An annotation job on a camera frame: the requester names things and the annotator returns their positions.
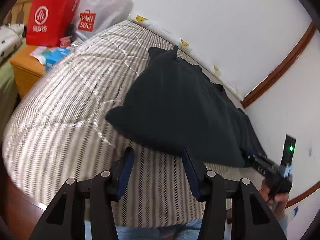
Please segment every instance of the wooden drawer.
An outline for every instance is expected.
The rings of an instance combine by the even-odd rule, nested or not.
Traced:
[[[40,77],[24,71],[15,65],[12,67],[20,98],[23,99],[33,85],[40,79]]]

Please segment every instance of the wooden trim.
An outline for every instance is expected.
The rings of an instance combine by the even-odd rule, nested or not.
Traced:
[[[298,202],[300,202],[301,200],[304,200],[306,197],[310,196],[312,193],[314,193],[319,188],[320,188],[320,181],[318,181],[316,184],[314,184],[310,189],[306,190],[304,193],[289,200],[287,202],[287,205],[285,206],[285,208],[291,207],[291,206],[297,204]]]
[[[36,207],[38,207],[38,208],[40,208],[42,210],[46,209],[46,205],[35,201],[33,198],[25,195],[20,189],[18,189],[17,186],[12,182],[12,180],[10,179],[9,176],[7,177],[7,182],[6,183],[7,183],[7,190],[13,191],[18,196],[22,197],[26,201],[30,202],[31,204],[35,205]]]
[[[292,64],[297,60],[297,58],[309,44],[316,30],[316,25],[312,21],[307,31],[304,33],[297,45],[287,55],[287,57],[285,57],[285,59],[266,77],[264,81],[262,81],[254,90],[244,97],[244,100],[241,102],[244,108],[248,107],[255,100],[257,100],[292,66]]]

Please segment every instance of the bed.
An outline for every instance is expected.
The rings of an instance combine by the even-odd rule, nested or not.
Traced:
[[[33,87],[10,119],[4,137],[4,163],[18,188],[48,204],[67,178],[92,178],[130,146],[135,163],[123,198],[113,203],[116,225],[163,227],[202,218],[204,203],[192,196],[181,158],[138,145],[105,120],[147,66],[152,46],[173,48],[126,20],[87,40]],[[196,64],[180,50],[178,56]],[[228,179],[239,180],[246,172],[250,179],[257,178],[250,170],[206,165]]]
[[[18,90],[14,82],[12,67],[9,61],[5,60],[0,64],[0,138],[14,110],[17,95]]]

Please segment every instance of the red shopping bag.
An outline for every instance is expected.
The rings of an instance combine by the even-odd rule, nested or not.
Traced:
[[[27,26],[27,44],[56,47],[66,36],[79,0],[33,0]]]
[[[90,10],[85,10],[84,13],[80,13],[80,23],[78,25],[78,29],[82,31],[92,32],[95,18],[96,14],[91,13]]]

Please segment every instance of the human hand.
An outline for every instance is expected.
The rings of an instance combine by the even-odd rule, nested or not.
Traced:
[[[270,189],[266,184],[266,180],[264,179],[262,181],[261,189],[259,190],[259,193],[266,202],[269,199],[269,196],[268,196],[269,191]],[[270,199],[267,202],[270,209],[272,208],[273,202],[278,203],[277,207],[273,211],[273,214],[275,215],[278,221],[284,217],[284,209],[285,209],[285,206],[287,205],[288,199],[289,199],[288,193],[280,193],[275,195],[274,199]]]

